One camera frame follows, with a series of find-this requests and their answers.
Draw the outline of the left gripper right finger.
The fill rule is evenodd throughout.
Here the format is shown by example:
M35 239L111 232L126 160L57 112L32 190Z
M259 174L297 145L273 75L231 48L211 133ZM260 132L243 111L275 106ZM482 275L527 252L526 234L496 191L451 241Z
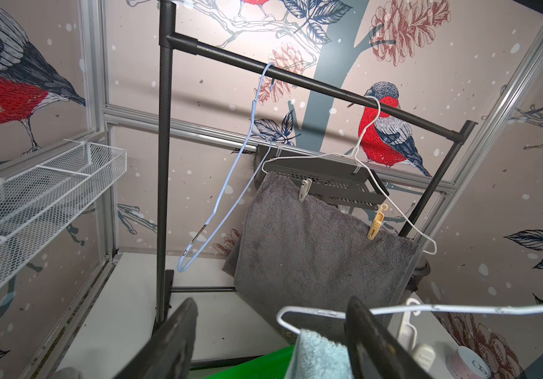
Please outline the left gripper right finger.
M347 349L353 377L430 379L357 297L352 297L346 315Z

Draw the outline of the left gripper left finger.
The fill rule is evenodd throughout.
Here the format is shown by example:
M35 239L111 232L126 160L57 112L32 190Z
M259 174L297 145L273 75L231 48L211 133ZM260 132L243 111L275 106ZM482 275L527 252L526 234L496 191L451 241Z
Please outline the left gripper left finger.
M187 298L115 378L179 378L189 375L196 341L197 304Z

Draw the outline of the light blue towel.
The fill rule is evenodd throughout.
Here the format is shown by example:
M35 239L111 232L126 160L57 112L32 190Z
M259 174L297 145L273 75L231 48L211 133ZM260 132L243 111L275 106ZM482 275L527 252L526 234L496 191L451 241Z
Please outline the light blue towel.
M319 333L303 329L294 346L285 378L352 379L348 349Z

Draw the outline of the white wire hanger front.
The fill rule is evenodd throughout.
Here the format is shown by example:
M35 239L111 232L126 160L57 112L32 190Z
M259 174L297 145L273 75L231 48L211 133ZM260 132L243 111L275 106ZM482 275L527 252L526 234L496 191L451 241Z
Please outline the white wire hanger front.
M459 314L497 314L497 315L510 315L510 316L522 316L543 314L543 304L534 306L505 306L505 307L493 307L493 306L456 306L456 305L440 305L440 304L418 304L402 305L402 306L388 306L381 308L368 309L373 315L386 315L386 314L404 314L404 313L416 313L416 312L434 312L434 313L459 313ZM317 308L307 308L300 306L286 306L282 308L276 315L276 321L283 328L291 331L292 333L300 334L301 330L289 322L283 319L283 316L288 313L307 314L313 316L320 316L326 318L345 320L347 314L344 312L338 312L333 310L322 310Z

